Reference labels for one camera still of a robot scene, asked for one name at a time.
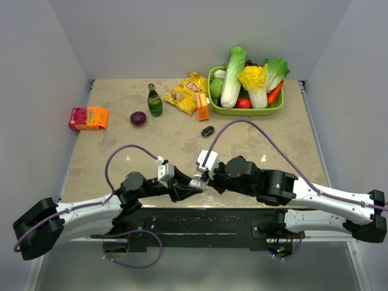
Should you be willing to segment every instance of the green plastic tray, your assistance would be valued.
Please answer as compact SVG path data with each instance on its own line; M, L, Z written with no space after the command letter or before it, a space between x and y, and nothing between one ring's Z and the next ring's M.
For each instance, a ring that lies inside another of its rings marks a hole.
M283 93L283 88L281 89L281 92L279 93L279 96L277 97L275 103L273 103L270 107L267 108L261 108L261 109L239 109L239 108L222 108L217 106L212 99L212 96L210 94L210 83L214 79L214 73L217 70L226 70L226 66L224 67L215 67L212 69L209 73L209 78L207 79L207 87L209 88L209 99L210 103L213 106L213 109L215 113L220 114L220 115L233 115L233 116L262 116L262 115L271 115L276 113L276 111L279 110L280 107L283 106L284 103L284 93ZM243 87L241 86L241 91L240 94L238 95L239 97L248 97L248 92L246 92Z

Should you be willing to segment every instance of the red onion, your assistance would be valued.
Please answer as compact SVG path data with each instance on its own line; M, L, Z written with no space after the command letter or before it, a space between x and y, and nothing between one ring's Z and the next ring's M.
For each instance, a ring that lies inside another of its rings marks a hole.
M147 117L144 112L136 111L131 114L130 120L133 125L142 126L144 123L146 123Z

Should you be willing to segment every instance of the marble tabletop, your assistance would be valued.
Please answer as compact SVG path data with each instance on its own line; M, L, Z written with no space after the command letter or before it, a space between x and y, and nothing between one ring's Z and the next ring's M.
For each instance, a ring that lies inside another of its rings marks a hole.
M163 114L152 117L147 107L149 83L164 96L181 79L97 79L90 93L88 106L100 106L109 111L106 130L81 131L69 168L61 202L78 202L101 197L110 192L104 178L104 166L109 155L124 144L145 147L162 156L186 175L198 174L195 161L202 149L208 149L215 134L201 136L209 125L216 132L235 116L217 115L210 108L210 119L199 122L196 112L189 116L174 105L163 102ZM297 80L284 83L284 105L270 116L249 118L264 129L290 159L317 184L326 185L321 160L315 144L309 117ZM131 125L129 117L135 111L147 114L142 127ZM227 162L242 155L262 169L279 169L295 173L259 131L239 122L229 127L217 142L214 151ZM111 162L109 176L117 188L132 172L147 178L157 176L153 159L137 149L119 152ZM218 194L208 189L185 201L172 203L169 196L141 199L144 207L265 207L255 198L233 192Z

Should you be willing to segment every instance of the white wall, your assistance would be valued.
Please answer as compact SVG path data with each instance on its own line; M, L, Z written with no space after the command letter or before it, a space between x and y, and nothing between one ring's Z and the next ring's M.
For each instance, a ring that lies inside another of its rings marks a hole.
M22 290L29 263L12 252L12 223L58 197L87 78L47 0L0 2L0 290Z
M203 75L242 45L307 79L350 0L50 0L88 76Z
M387 15L386 0L353 0L307 80L329 175L342 190L388 193ZM374 290L387 290L388 238L361 248Z

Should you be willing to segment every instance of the lay's logo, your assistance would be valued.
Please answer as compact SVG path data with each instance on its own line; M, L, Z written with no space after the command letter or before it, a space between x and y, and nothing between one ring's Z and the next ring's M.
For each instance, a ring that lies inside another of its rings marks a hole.
M198 88L197 85L194 84L194 82L188 82L186 87L189 88L191 91L194 91L194 92L202 91L202 89Z

